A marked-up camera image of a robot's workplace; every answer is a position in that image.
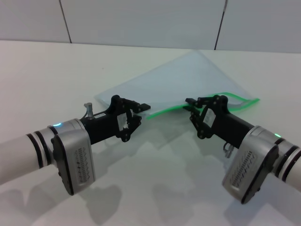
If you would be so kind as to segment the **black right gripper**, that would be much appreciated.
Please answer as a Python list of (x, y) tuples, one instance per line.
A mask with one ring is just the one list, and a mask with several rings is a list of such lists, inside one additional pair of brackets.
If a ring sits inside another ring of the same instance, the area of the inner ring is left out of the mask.
[[(239, 148), (247, 133), (254, 127), (254, 125), (230, 113), (226, 96), (187, 98), (185, 102), (188, 105), (184, 106), (183, 109), (190, 112), (190, 121), (200, 139), (211, 138), (216, 135), (235, 148)], [(215, 115), (211, 126), (205, 123), (205, 115), (210, 110)]]

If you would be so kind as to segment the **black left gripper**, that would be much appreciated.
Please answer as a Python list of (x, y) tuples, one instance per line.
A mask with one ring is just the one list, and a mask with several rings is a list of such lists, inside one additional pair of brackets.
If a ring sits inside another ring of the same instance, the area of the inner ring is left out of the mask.
[[(141, 125), (142, 118), (136, 114), (150, 108), (151, 106), (148, 104), (140, 104), (114, 95), (108, 109), (93, 115), (92, 118), (87, 116), (80, 121), (88, 132), (91, 143), (98, 143), (113, 136), (127, 142), (132, 133)], [(124, 128), (120, 128), (118, 123), (118, 116), (122, 114), (127, 117)]]

